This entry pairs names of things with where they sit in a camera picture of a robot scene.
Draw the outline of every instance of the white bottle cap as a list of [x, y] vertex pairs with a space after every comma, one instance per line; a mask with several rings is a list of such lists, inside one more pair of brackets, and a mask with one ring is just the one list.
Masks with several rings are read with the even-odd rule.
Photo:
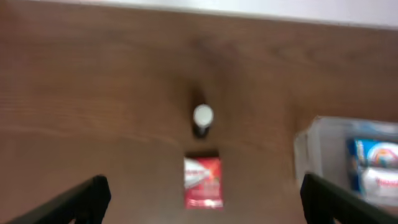
[[213, 110], [209, 105], [199, 105], [193, 111], [193, 121], [200, 128], [207, 128], [213, 122]]

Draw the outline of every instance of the red packet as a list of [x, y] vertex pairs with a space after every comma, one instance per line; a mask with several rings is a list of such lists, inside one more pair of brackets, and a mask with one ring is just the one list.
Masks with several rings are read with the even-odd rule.
[[220, 159], [185, 158], [184, 164], [185, 208], [223, 208]]

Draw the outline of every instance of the small bottle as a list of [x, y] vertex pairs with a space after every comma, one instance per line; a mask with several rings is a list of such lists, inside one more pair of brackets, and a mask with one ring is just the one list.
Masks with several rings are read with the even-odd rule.
[[213, 110], [209, 105], [201, 104], [193, 111], [193, 133], [197, 138], [207, 136], [213, 122]]

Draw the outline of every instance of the blue package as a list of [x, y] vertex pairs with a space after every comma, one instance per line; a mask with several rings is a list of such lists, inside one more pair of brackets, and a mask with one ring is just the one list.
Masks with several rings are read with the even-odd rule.
[[350, 154], [362, 165], [396, 167], [398, 144], [372, 139], [355, 139]]

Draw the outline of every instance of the plastic container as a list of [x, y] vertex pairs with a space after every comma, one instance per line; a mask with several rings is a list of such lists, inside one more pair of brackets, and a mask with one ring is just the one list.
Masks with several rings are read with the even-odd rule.
[[[347, 140], [369, 138], [398, 142], [398, 124], [362, 119], [317, 117], [311, 126], [298, 135], [294, 142], [295, 171], [301, 186], [307, 171], [351, 191], [348, 175], [349, 153]], [[397, 205], [397, 202], [371, 203]]]

